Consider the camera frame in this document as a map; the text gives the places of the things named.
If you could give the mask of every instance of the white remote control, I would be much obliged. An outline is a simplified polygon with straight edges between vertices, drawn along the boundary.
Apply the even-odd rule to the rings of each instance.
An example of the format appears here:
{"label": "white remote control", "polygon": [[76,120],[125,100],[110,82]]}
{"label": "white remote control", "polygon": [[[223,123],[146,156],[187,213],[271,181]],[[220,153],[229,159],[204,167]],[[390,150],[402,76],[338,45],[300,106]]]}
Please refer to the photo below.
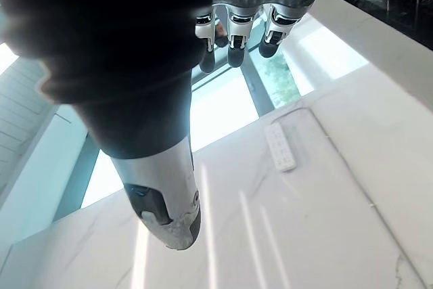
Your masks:
{"label": "white remote control", "polygon": [[273,162],[278,171],[286,172],[296,167],[293,153],[290,150],[283,129],[279,123],[265,127],[265,136],[271,149]]}

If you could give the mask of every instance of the robotic arm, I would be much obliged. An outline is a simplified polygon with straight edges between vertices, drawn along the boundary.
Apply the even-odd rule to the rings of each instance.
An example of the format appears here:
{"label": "robotic arm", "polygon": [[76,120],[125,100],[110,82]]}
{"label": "robotic arm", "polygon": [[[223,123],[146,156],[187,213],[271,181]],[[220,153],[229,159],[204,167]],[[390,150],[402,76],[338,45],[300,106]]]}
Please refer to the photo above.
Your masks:
{"label": "robotic arm", "polygon": [[213,5],[229,10],[240,66],[258,7],[272,4],[260,44],[272,56],[314,0],[0,0],[13,51],[49,76],[41,91],[71,104],[112,157],[133,210],[168,247],[200,229],[189,141],[191,69],[214,68]]}

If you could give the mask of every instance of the black sleeve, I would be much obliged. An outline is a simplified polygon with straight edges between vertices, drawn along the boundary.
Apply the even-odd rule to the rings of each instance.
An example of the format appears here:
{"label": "black sleeve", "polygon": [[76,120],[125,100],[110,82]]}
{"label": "black sleeve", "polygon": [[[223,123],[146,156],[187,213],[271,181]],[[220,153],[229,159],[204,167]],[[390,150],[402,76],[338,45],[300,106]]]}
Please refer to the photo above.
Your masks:
{"label": "black sleeve", "polygon": [[13,51],[46,66],[104,152],[139,158],[189,133],[195,16],[212,0],[0,0]]}

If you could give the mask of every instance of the marble surface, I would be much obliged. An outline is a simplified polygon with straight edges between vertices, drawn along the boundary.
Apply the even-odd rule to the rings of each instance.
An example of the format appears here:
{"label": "marble surface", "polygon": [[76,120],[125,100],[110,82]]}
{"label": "marble surface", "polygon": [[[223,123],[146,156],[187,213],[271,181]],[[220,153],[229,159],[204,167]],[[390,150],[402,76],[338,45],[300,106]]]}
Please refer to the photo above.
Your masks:
{"label": "marble surface", "polygon": [[[118,192],[14,245],[0,288],[433,284],[433,117],[417,101],[433,107],[433,56],[342,1],[317,0],[311,15],[373,64],[334,82],[317,76],[320,91],[195,154],[203,211],[191,249],[166,249]],[[309,111],[279,120],[298,168],[274,169],[263,128],[299,106],[316,114],[424,283]]]}
{"label": "marble surface", "polygon": [[17,243],[0,288],[422,288],[309,111],[279,119],[298,167],[275,169],[263,128],[294,108],[196,153],[189,250],[149,235],[117,192]]}

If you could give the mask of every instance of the window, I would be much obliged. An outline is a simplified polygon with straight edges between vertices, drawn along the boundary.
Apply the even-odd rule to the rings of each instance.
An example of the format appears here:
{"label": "window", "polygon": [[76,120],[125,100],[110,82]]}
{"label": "window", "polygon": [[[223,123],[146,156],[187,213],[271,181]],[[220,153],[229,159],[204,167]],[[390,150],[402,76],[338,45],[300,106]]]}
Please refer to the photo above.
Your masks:
{"label": "window", "polygon": [[121,188],[123,188],[123,183],[111,158],[100,150],[81,208],[90,206]]}
{"label": "window", "polygon": [[263,85],[276,108],[297,101],[300,98],[298,86],[293,79],[281,46],[269,59],[260,55],[258,48],[250,52],[251,60],[262,79]]}
{"label": "window", "polygon": [[363,56],[324,26],[299,43],[332,79],[338,79],[368,64]]}
{"label": "window", "polygon": [[18,56],[12,52],[6,43],[0,44],[0,75],[17,59]]}
{"label": "window", "polygon": [[192,151],[207,146],[257,118],[242,71],[239,68],[228,69],[192,93]]}

